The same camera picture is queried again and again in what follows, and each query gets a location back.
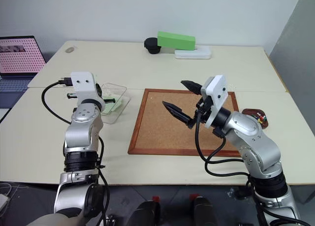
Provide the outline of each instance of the laptop keyboard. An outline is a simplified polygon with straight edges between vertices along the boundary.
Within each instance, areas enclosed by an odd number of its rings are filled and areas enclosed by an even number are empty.
[[[24,92],[30,80],[3,80],[0,79],[0,92]]]

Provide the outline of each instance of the pink screen pattern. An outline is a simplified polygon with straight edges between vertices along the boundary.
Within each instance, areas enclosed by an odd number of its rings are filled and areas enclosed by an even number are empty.
[[[0,39],[0,49],[22,48],[19,52],[0,53],[1,73],[39,72],[45,65],[34,38]]]

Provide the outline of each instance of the floor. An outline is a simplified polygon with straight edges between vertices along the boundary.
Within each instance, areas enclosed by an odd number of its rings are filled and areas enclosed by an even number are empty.
[[[53,212],[57,185],[12,185],[15,186],[10,193],[13,197],[0,218],[1,226],[24,226]],[[237,200],[233,195],[236,186],[111,186],[110,190],[107,213],[118,217],[118,226],[126,225],[137,206],[153,196],[160,197],[161,226],[191,226],[190,194],[199,194],[209,199],[220,226],[236,226],[239,222],[258,225],[253,200]],[[7,191],[6,185],[0,185],[1,194]],[[315,198],[311,199],[315,185],[292,186],[292,191],[302,219],[315,225]],[[95,225],[97,220],[98,217],[92,219],[87,226]]]

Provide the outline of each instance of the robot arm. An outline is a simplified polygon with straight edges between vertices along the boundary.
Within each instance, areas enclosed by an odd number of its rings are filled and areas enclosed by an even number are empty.
[[[103,127],[101,111],[105,101],[89,72],[72,72],[78,98],[71,124],[65,133],[64,172],[56,195],[54,214],[43,216],[30,226],[84,226],[103,209],[104,187],[98,184],[101,159],[98,133]]]
[[[216,135],[226,136],[238,149],[249,172],[260,225],[272,226],[280,221],[286,225],[296,223],[288,220],[298,220],[300,215],[291,189],[285,182],[280,150],[263,133],[256,119],[239,112],[231,113],[222,107],[228,97],[225,77],[210,77],[204,86],[191,81],[182,81],[182,84],[191,92],[202,95],[196,105],[194,118],[184,114],[173,104],[164,101],[164,106],[190,129],[196,123],[199,125],[199,122],[205,123],[206,128],[213,126],[214,133],[220,133]]]

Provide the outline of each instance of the wooden frame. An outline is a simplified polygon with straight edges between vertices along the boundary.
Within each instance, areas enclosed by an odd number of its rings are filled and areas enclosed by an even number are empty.
[[[194,149],[141,149],[141,148],[135,148],[136,147],[136,141],[139,135],[139,130],[142,122],[142,117],[144,114],[144,110],[146,107],[146,102],[148,99],[149,92],[161,92],[161,93],[182,93],[182,94],[192,94],[190,91],[185,90],[165,90],[165,89],[145,89],[139,113],[137,116],[136,124],[134,126],[133,134],[131,137],[128,154],[133,155],[178,155],[178,156],[198,156],[197,150]],[[235,111],[239,111],[235,93],[234,92],[228,92],[228,94],[232,97],[232,105]],[[204,155],[209,155],[213,152],[213,150],[202,150]],[[224,156],[224,157],[239,157],[239,153],[237,150],[221,150],[218,152],[216,156]]]

